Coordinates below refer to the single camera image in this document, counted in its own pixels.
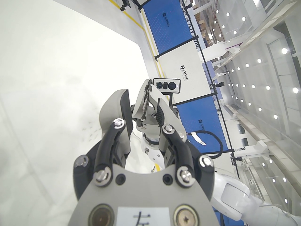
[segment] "black cable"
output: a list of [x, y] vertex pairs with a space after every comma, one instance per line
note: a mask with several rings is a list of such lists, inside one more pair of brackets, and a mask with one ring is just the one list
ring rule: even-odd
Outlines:
[[197, 131], [194, 131], [194, 132], [195, 132], [196, 134], [197, 134], [197, 133], [206, 133], [206, 134], [210, 134], [210, 135], [212, 135], [212, 136], [218, 141], [218, 143], [219, 143], [219, 145], [220, 145], [219, 152], [218, 152], [217, 155], [210, 156], [211, 159], [216, 159], [216, 158], [218, 158], [219, 156], [222, 155], [223, 150], [224, 150], [223, 143], [222, 143], [222, 141], [221, 141], [214, 133], [212, 133], [212, 132], [210, 132], [210, 131], [206, 131], [206, 130], [197, 130]]

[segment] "blue banner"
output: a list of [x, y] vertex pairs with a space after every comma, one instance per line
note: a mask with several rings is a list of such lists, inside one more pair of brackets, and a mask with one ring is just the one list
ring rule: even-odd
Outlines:
[[[182, 124], [188, 133], [187, 139], [190, 140], [201, 153], [218, 152], [220, 150], [220, 144], [212, 135], [198, 133], [199, 130], [214, 133], [221, 140], [224, 150], [228, 149], [212, 97], [184, 103], [178, 105], [177, 108], [179, 109]], [[205, 145], [195, 140], [191, 135], [193, 132], [196, 133]]]
[[150, 0], [143, 9], [159, 54], [192, 38], [179, 0]]

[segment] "bolt head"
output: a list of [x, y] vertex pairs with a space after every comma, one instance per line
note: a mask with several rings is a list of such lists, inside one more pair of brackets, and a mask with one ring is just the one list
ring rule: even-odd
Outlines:
[[86, 159], [84, 157], [79, 157], [77, 160], [76, 160], [76, 165], [77, 166], [81, 166], [81, 165], [84, 165], [86, 163]]
[[188, 170], [184, 170], [181, 172], [181, 178], [188, 183], [191, 180], [191, 173]]
[[209, 158], [206, 157], [206, 158], [203, 159], [203, 161], [204, 161], [204, 164], [206, 166], [210, 166], [211, 165], [211, 160]]
[[179, 133], [179, 136], [181, 139], [184, 139], [184, 135], [182, 133]]
[[101, 170], [97, 173], [97, 181], [102, 182], [108, 178], [108, 174], [105, 172], [105, 170]]
[[165, 128], [165, 130], [167, 132], [171, 132], [172, 131], [172, 126], [170, 126], [170, 125], [166, 125], [164, 128]]
[[121, 124], [122, 124], [121, 120], [117, 120], [116, 122], [114, 122], [114, 125], [117, 127], [121, 126]]

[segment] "window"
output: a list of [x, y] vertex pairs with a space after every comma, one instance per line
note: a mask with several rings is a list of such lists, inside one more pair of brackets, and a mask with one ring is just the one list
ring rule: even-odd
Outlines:
[[249, 144], [248, 144], [247, 138], [243, 138], [243, 139], [242, 139], [242, 144], [243, 144], [244, 146], [248, 146], [248, 145], [249, 145]]
[[237, 127], [238, 127], [239, 134], [246, 133], [244, 127], [241, 124], [237, 124]]

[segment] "silver screw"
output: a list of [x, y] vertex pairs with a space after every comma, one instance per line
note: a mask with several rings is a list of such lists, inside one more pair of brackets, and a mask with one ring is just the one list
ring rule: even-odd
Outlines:
[[86, 155], [80, 155], [74, 162], [74, 167], [83, 166], [86, 167], [89, 162], [89, 158]]
[[197, 226], [199, 225], [197, 213], [189, 205], [180, 205], [176, 208], [173, 216], [176, 226]]
[[179, 211], [177, 215], [179, 226], [195, 226], [196, 220], [193, 213], [188, 209]]
[[204, 161], [204, 164], [206, 166], [210, 166], [211, 165], [211, 160], [208, 157], [204, 158], [203, 161]]
[[102, 182], [102, 181], [106, 180], [107, 177], [108, 177], [108, 174], [105, 172], [105, 170], [100, 170], [97, 173], [96, 180], [99, 181], [99, 182]]
[[191, 180], [191, 173], [188, 170], [182, 171], [181, 178], [184, 182], [189, 183]]
[[112, 171], [109, 167], [105, 167], [104, 170], [100, 170], [93, 174], [94, 184], [97, 186], [107, 185], [112, 177]]
[[166, 125], [164, 128], [165, 128], [165, 130], [167, 132], [171, 132], [172, 131], [172, 126], [170, 126], [170, 125]]
[[179, 133], [179, 136], [181, 139], [184, 139], [184, 135], [182, 133]]
[[114, 122], [114, 125], [117, 127], [121, 126], [121, 124], [122, 124], [122, 121], [120, 119], [118, 119], [116, 122]]
[[77, 160], [76, 160], [76, 165], [77, 166], [81, 166], [83, 164], [86, 163], [86, 159], [84, 157], [79, 157]]
[[199, 162], [202, 167], [214, 167], [214, 162], [208, 155], [200, 156]]

